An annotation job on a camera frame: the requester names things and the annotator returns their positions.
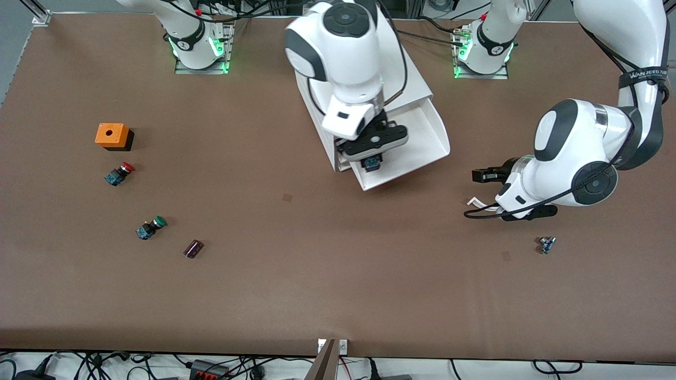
black strap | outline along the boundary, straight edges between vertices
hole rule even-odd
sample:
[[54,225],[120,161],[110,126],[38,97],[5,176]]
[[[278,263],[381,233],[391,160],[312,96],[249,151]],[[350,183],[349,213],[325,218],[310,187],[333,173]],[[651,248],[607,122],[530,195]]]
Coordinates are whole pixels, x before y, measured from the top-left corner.
[[651,85],[657,85],[660,92],[664,94],[662,104],[666,103],[669,99],[669,88],[666,84],[667,68],[664,66],[652,66],[626,72],[620,75],[619,88],[621,89],[645,81],[648,81]]
[[623,88],[629,85],[635,85],[639,82],[651,80],[655,83],[667,80],[667,68],[664,66],[652,66],[638,70],[626,72],[620,75],[619,87]]
[[483,34],[483,23],[481,23],[477,29],[477,38],[479,39],[479,43],[486,48],[486,51],[488,51],[488,55],[493,57],[502,54],[502,52],[507,50],[512,42],[514,42],[514,39],[510,39],[505,43],[497,43],[489,39],[486,37],[486,34]]
[[169,39],[178,47],[179,49],[183,51],[190,51],[193,49],[196,43],[199,42],[199,40],[204,37],[204,31],[206,30],[204,26],[204,21],[199,21],[199,26],[197,27],[197,30],[193,33],[190,34],[187,37],[183,37],[181,39],[178,39],[171,34],[169,35]]

black plug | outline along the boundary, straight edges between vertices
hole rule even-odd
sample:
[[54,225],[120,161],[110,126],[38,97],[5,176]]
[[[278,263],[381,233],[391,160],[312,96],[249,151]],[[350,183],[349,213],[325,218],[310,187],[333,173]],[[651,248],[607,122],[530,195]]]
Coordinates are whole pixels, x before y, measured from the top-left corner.
[[265,368],[263,368],[262,365],[258,365],[251,368],[252,380],[263,380],[264,377],[265,377]]
[[45,372],[47,372],[47,365],[49,364],[49,359],[51,359],[51,355],[43,359],[43,361],[38,365],[38,367],[31,371],[26,370],[26,371],[21,371],[16,374],[16,377],[14,377],[14,380],[56,380],[54,376],[49,376],[46,375]]

orange box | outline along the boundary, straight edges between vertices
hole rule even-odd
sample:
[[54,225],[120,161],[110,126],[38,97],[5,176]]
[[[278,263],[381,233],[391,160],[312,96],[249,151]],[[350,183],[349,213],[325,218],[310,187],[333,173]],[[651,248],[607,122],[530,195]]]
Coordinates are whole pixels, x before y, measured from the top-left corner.
[[110,151],[130,151],[134,132],[117,122],[102,122],[96,131],[94,142]]

white wire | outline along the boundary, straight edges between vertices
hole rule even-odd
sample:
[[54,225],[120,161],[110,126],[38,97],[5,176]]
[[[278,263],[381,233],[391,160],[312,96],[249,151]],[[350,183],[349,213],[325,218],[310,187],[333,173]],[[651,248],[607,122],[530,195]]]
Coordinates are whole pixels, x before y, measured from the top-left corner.
[[[485,204],[482,201],[480,201],[479,199],[477,199],[477,197],[472,197],[472,199],[470,199],[469,202],[467,202],[467,205],[468,206],[473,205],[476,208],[482,208],[482,207],[488,206],[487,204]],[[486,211],[498,211],[498,208],[499,207],[497,207],[497,206],[496,207],[489,207],[489,208],[486,209]]]

floor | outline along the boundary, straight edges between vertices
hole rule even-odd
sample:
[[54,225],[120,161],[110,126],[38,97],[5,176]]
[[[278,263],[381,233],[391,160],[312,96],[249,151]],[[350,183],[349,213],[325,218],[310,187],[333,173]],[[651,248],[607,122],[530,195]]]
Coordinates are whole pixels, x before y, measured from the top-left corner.
[[[18,371],[35,370],[40,362],[50,352],[20,352],[2,356],[0,359],[9,358],[16,362]],[[138,360],[141,356],[132,356]],[[183,362],[203,360],[209,363],[219,363],[231,360],[225,364],[233,370],[237,357],[234,356],[208,356],[208,355],[179,355]],[[311,359],[273,360],[264,365],[264,380],[292,380],[303,379],[310,369]],[[535,370],[533,362],[516,360],[454,360],[458,376],[453,373],[451,361],[446,359],[384,359],[375,358],[378,373],[382,378],[409,375],[411,380],[474,380],[474,379],[501,379],[501,380],[545,380],[554,379]],[[358,380],[370,378],[369,361],[365,358],[345,358],[349,375],[344,368],[338,368],[336,380]],[[72,379],[82,359],[75,354],[57,354],[47,366],[47,374],[57,379]],[[577,363],[552,363],[559,371],[575,370]],[[134,370],[127,376],[136,364],[131,360],[121,361],[119,358],[106,360],[103,369],[112,379],[146,380],[149,374],[144,368]],[[189,369],[168,354],[156,354],[148,360],[148,365],[157,379],[188,379]],[[543,371],[549,371],[544,362],[538,363]],[[79,379],[87,378],[87,368],[80,372]],[[584,363],[579,372],[568,375],[567,379],[595,379],[595,380],[667,380],[676,377],[676,366],[659,364],[604,364]],[[237,380],[247,380],[246,376],[239,376]],[[0,366],[0,379],[11,379],[11,365]]]

